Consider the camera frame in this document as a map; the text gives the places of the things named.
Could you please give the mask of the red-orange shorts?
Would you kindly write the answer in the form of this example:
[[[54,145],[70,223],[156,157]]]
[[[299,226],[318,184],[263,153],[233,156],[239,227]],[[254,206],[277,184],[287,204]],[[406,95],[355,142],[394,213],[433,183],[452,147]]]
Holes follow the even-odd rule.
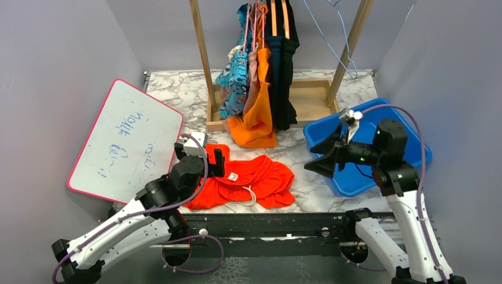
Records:
[[[295,197],[290,192],[294,173],[286,165],[267,155],[252,160],[230,160],[230,149],[224,144],[208,144],[209,162],[215,162],[214,150],[221,150],[225,175],[209,177],[202,191],[184,206],[190,210],[211,209],[229,202],[259,204],[271,208],[290,206]]]

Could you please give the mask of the light blue wire hanger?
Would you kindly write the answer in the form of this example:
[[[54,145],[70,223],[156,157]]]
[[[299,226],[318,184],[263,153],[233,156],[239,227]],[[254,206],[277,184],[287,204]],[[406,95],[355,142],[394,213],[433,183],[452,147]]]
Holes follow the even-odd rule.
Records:
[[[339,62],[339,64],[342,65],[342,69],[349,75],[349,77],[352,79],[352,80],[356,80],[358,77],[359,77],[359,72],[358,72],[358,68],[355,64],[355,62],[352,60],[351,58],[351,55],[350,55],[350,44],[349,44],[349,40],[348,40],[348,33],[347,33],[347,30],[346,30],[346,26],[345,26],[345,22],[344,22],[344,19],[343,19],[343,16],[342,16],[342,13],[340,12],[340,6],[342,4],[341,0],[338,0],[338,1],[327,1],[329,3],[329,5],[331,7],[333,7],[335,10],[336,10],[336,14],[339,18],[339,21],[340,21],[340,24],[342,26],[342,31],[343,31],[343,36],[344,36],[344,40],[345,40],[345,47],[346,47],[346,50],[347,50],[347,63],[343,63],[343,60],[342,60],[342,57],[339,56],[336,51],[334,50],[334,48],[332,47],[332,45],[330,44],[330,42],[328,41],[328,39],[326,38],[326,36],[324,35],[323,33],[323,30],[321,29],[321,27],[319,26],[318,22],[317,22],[317,19],[316,17],[314,16],[309,4],[307,3],[306,0],[303,0],[303,3],[311,17],[311,19],[313,20],[314,22],[314,25],[316,26],[318,32],[320,33],[322,39],[324,40],[324,42],[326,43],[327,47],[329,48],[329,50],[331,51],[331,53],[334,55],[334,57],[337,59],[337,61]]]

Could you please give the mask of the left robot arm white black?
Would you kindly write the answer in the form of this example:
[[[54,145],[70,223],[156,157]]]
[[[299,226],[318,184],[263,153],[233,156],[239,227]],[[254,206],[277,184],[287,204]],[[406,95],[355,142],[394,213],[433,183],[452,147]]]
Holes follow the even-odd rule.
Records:
[[[146,183],[136,196],[92,231],[52,244],[57,266],[53,283],[97,283],[113,263],[151,245],[188,243],[193,239],[179,207],[193,200],[208,178],[225,174],[226,158],[218,148],[188,154],[175,143],[179,162],[169,173]]]

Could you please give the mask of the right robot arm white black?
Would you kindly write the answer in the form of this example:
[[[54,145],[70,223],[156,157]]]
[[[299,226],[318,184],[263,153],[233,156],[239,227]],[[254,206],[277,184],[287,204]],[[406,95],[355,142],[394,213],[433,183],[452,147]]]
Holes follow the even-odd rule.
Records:
[[[320,157],[304,168],[327,178],[348,163],[372,168],[372,179],[394,214],[405,247],[401,248],[383,230],[368,208],[346,212],[342,234],[350,241],[364,241],[384,265],[392,283],[466,283],[441,256],[426,218],[419,175],[404,160],[407,140],[403,123],[392,119],[378,123],[371,144],[350,141],[349,132],[343,132],[339,124],[331,135],[310,148]]]

